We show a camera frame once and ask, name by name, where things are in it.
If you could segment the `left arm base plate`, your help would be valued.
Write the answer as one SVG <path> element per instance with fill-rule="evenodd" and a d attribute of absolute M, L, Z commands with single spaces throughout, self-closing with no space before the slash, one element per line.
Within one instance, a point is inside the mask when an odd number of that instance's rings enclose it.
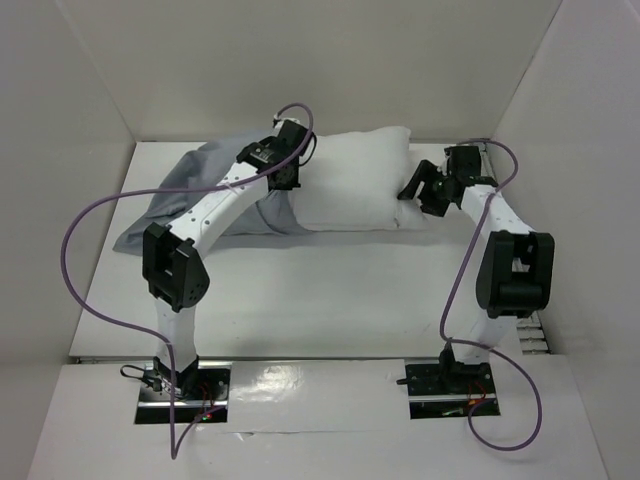
<path fill-rule="evenodd" d="M 125 364 L 120 375 L 140 384 L 134 423 L 160 425 L 169 423 L 170 386 L 150 364 Z M 226 423 L 231 380 L 231 365 L 204 362 L 195 386 L 189 392 L 176 390 L 175 423 L 189 424 L 197 416 L 200 423 Z"/>

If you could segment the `grey pillowcase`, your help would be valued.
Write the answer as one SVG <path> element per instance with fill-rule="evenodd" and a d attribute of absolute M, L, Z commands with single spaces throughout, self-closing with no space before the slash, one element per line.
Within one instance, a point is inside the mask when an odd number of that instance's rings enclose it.
<path fill-rule="evenodd" d="M 268 130 L 236 133 L 186 152 L 160 183 L 161 191 L 153 195 L 145 213 L 119 235 L 113 250 L 140 256 L 143 232 L 150 224 L 166 225 L 186 213 L 205 196 L 203 192 L 194 192 L 194 189 L 214 186 L 222 181 L 244 147 L 269 135 Z M 192 191 L 181 193 L 181 188 Z M 271 191 L 245 210 L 224 234 L 303 235 L 307 232 L 295 218 L 288 193 Z"/>

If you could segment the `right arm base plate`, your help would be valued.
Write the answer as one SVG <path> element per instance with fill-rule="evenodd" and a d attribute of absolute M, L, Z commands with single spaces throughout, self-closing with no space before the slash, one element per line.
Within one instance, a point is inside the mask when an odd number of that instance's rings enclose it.
<path fill-rule="evenodd" d="M 462 418 L 472 409 L 476 416 L 500 415 L 487 363 L 462 374 L 445 373 L 436 363 L 407 363 L 396 384 L 406 388 L 412 420 Z"/>

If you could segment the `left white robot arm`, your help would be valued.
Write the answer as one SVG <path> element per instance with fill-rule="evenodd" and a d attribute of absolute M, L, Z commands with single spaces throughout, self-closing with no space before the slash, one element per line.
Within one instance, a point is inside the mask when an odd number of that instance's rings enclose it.
<path fill-rule="evenodd" d="M 292 119 L 275 120 L 270 135 L 243 144 L 219 164 L 211 185 L 195 188 L 193 205 L 166 224 L 153 221 L 145 228 L 142 275 L 161 336 L 153 368 L 172 397 L 189 397 L 199 382 L 195 313 L 210 287 L 205 257 L 259 201 L 299 187 L 299 166 L 311 156 L 314 139 L 310 128 Z"/>

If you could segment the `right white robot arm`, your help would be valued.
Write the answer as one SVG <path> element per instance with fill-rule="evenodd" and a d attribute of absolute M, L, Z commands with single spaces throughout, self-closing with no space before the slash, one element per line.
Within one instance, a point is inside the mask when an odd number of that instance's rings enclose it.
<path fill-rule="evenodd" d="M 491 378 L 489 351 L 517 321 L 544 309 L 551 294 L 555 240 L 537 232 L 501 194 L 502 184 L 483 172 L 476 140 L 449 146 L 441 165 L 423 160 L 398 197 L 417 201 L 422 212 L 442 217 L 456 206 L 475 224 L 454 283 L 459 285 L 478 245 L 484 247 L 476 274 L 479 318 L 463 334 L 441 337 L 438 363 L 410 366 L 404 384 L 412 395 L 464 394 L 484 389 Z"/>

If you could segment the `white pillow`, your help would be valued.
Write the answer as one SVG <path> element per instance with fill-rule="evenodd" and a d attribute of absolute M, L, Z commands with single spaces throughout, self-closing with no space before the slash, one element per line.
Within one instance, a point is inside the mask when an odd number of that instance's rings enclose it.
<path fill-rule="evenodd" d="M 297 222 L 310 231 L 424 231 L 413 200 L 399 200 L 413 171 L 411 131 L 388 126 L 318 138 L 289 194 Z"/>

